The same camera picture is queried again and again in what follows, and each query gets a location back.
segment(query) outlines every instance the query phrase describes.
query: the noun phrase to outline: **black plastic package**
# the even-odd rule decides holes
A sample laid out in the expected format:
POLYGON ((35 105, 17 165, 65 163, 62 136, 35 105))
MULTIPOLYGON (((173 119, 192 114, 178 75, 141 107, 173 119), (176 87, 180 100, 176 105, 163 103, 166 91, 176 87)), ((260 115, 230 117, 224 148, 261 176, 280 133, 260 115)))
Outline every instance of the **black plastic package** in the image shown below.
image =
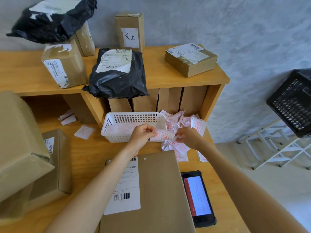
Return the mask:
POLYGON ((93 16, 96 0, 43 0, 26 8, 13 25, 9 37, 36 43, 60 43, 93 16))
POLYGON ((109 50, 109 48, 99 49, 96 65, 90 74, 90 83, 88 86, 84 86, 82 90, 89 92, 97 98, 130 99, 138 96, 149 96, 146 87, 146 74, 142 53, 140 52, 132 51, 132 60, 128 73, 119 70, 96 72, 98 71, 98 67, 103 65, 101 63, 102 55, 109 50))

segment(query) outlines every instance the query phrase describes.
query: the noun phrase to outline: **gray wall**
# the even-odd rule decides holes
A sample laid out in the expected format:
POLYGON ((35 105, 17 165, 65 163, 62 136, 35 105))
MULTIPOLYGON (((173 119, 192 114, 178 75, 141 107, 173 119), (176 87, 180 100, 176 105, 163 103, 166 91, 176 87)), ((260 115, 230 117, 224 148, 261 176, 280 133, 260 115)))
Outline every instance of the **gray wall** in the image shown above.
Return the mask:
MULTIPOLYGON (((2 0, 2 50, 40 44, 4 34, 39 0, 2 0)), ((144 13, 147 46, 201 43, 231 78, 208 120, 215 142, 234 141, 277 116, 265 104, 289 70, 311 68, 310 0, 97 0, 89 21, 97 47, 117 46, 114 15, 144 13)))

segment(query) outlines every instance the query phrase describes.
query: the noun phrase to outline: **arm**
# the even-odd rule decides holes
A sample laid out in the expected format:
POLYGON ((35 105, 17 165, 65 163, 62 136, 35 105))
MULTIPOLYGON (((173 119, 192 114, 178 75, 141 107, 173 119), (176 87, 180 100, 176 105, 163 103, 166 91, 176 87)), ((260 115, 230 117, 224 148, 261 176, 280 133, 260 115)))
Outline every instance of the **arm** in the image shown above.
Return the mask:
POLYGON ((154 127, 137 126, 128 144, 48 225, 45 233, 94 233, 117 186, 124 169, 132 157, 138 154, 150 137, 154 127))
POLYGON ((179 143, 198 150, 212 165, 251 232, 308 232, 264 189, 232 165, 190 127, 180 128, 179 143))

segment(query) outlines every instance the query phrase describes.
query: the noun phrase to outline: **white floor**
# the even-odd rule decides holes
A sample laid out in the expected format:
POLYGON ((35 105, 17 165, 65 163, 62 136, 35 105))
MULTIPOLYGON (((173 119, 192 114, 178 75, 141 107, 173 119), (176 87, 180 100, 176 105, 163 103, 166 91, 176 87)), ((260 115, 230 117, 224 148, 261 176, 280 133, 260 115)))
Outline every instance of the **white floor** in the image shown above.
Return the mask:
MULTIPOLYGON (((260 141, 251 141, 260 147, 260 141)), ((267 163, 252 170, 257 159, 246 143, 219 143, 216 147, 226 158, 241 169, 282 204, 309 232, 311 232, 311 159, 301 154, 285 167, 277 163, 267 163)), ((267 152, 257 149, 264 159, 267 152)))

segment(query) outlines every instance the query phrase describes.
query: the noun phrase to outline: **phone screen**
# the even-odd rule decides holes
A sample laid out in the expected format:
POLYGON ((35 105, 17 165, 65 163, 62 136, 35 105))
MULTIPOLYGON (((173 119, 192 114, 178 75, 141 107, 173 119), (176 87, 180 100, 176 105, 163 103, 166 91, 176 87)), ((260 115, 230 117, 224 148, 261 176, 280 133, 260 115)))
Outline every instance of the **phone screen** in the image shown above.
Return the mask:
POLYGON ((192 216, 211 214, 210 205, 200 176, 184 178, 187 197, 192 216))

